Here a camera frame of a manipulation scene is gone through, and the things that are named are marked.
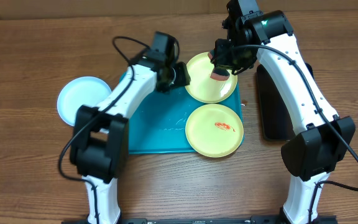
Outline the yellow plate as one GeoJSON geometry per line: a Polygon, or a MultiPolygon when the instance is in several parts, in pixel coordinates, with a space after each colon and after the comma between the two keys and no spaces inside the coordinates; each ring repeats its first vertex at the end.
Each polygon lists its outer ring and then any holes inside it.
{"type": "Polygon", "coordinates": [[[231,75],[226,81],[210,78],[214,65],[210,62],[207,52],[195,55],[187,63],[190,84],[185,88],[196,100],[203,103],[219,103],[228,98],[237,86],[237,77],[231,75]]]}
{"type": "Polygon", "coordinates": [[[233,153],[244,137],[240,117],[220,104],[200,106],[190,114],[185,126],[190,146],[206,157],[225,157],[233,153]]]}

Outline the red sponge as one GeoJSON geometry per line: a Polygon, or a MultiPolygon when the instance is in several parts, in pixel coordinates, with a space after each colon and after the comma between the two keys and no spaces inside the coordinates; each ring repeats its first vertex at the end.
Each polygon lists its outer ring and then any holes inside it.
{"type": "Polygon", "coordinates": [[[210,78],[217,81],[226,81],[230,77],[230,73],[225,69],[213,68],[210,78]]]}

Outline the light blue plate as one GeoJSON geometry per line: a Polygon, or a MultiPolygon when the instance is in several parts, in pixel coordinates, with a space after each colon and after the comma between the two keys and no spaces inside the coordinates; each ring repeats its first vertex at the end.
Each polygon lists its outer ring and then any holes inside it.
{"type": "Polygon", "coordinates": [[[57,111],[68,125],[75,125],[77,110],[86,105],[94,107],[111,94],[109,85],[97,77],[80,77],[67,83],[57,98],[57,111]]]}

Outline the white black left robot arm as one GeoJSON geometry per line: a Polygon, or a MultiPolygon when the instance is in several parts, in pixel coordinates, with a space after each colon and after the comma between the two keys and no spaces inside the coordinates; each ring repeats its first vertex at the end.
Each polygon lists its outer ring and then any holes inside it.
{"type": "Polygon", "coordinates": [[[166,93],[190,84],[184,62],[150,55],[129,62],[124,78],[99,105],[76,112],[73,137],[64,150],[88,192],[85,223],[119,223],[117,178],[129,155],[129,120],[152,92],[166,93]]]}

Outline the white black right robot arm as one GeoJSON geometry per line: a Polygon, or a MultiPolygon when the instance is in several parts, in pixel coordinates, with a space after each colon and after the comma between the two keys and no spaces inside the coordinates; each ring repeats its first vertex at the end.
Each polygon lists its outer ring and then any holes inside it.
{"type": "Polygon", "coordinates": [[[278,223],[336,223],[317,205],[329,175],[349,148],[356,127],[328,103],[299,53],[293,27],[282,11],[262,12],[244,1],[227,4],[225,39],[215,43],[211,63],[222,75],[237,75],[259,62],[270,75],[295,133],[281,149],[291,175],[278,223]]]}

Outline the teal plastic tray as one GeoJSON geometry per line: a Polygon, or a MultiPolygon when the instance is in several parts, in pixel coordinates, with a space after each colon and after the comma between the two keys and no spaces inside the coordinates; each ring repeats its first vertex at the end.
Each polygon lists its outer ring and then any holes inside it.
{"type": "MultiPolygon", "coordinates": [[[[239,90],[218,103],[232,109],[242,121],[239,90]]],[[[149,94],[129,121],[130,154],[166,154],[196,152],[189,144],[185,126],[188,117],[200,106],[185,88],[169,94],[149,94]]]]}

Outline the black tray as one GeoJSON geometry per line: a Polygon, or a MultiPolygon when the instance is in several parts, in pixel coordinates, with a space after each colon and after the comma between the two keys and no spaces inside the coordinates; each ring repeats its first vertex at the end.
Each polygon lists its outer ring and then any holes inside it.
{"type": "Polygon", "coordinates": [[[257,67],[255,79],[264,139],[267,141],[292,140],[296,134],[293,131],[287,107],[272,77],[263,65],[257,67]]]}

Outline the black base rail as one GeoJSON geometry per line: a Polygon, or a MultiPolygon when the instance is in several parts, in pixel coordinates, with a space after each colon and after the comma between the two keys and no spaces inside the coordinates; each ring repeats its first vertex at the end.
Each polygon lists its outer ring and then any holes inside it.
{"type": "MultiPolygon", "coordinates": [[[[87,219],[63,221],[61,224],[86,224],[87,219]]],[[[276,224],[287,223],[280,220],[279,215],[255,215],[250,218],[213,218],[213,219],[165,219],[147,220],[146,218],[120,218],[118,224],[276,224]]],[[[318,217],[312,223],[338,224],[335,216],[318,217]]]]}

